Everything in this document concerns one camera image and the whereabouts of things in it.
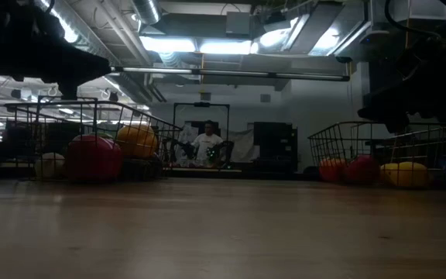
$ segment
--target wire basket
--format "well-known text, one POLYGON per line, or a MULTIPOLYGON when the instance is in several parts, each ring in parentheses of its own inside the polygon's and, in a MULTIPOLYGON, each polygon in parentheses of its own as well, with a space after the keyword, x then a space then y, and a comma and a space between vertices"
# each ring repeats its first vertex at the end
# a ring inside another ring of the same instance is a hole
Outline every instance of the wire basket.
POLYGON ((419 188, 446 180, 445 123, 411 123, 390 134, 382 123, 340 122, 309 140, 326 181, 419 188))
POLYGON ((141 109, 96 98, 5 104, 1 163, 26 167, 30 178, 77 181, 165 177, 181 128, 141 109))

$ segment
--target man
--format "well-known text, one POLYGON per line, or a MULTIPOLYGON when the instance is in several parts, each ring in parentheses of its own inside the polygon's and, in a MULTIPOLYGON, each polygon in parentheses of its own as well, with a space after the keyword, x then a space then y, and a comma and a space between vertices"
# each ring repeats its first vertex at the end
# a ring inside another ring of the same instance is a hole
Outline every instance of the man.
POLYGON ((208 148, 212 148, 220 143, 223 143, 223 139, 214 134, 214 123, 211 120, 206 121, 204 124, 204 133, 197 136, 192 143, 192 146, 198 148, 197 162, 199 166, 211 167, 211 164, 208 162, 206 151, 208 148))

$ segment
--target white t-shirt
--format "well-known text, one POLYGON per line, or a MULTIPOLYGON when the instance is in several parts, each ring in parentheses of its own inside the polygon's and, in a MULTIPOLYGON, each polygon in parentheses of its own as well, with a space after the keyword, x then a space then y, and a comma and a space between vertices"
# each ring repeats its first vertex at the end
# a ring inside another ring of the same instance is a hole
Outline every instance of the white t-shirt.
POLYGON ((206 164, 208 159, 206 151, 208 150, 208 148, 211 148, 220 143, 223 143, 223 139, 215 134, 208 136, 203 133, 197 136, 197 138, 195 138, 194 142, 192 143, 192 145, 196 148, 199 147, 199 150, 197 152, 197 160, 203 164, 206 164))

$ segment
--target wooden floor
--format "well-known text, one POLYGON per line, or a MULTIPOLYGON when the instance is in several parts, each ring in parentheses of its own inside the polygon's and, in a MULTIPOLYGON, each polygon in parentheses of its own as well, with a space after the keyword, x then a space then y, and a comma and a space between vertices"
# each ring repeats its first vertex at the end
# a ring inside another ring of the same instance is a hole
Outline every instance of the wooden floor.
POLYGON ((446 192, 0 181, 0 278, 446 278, 446 192))

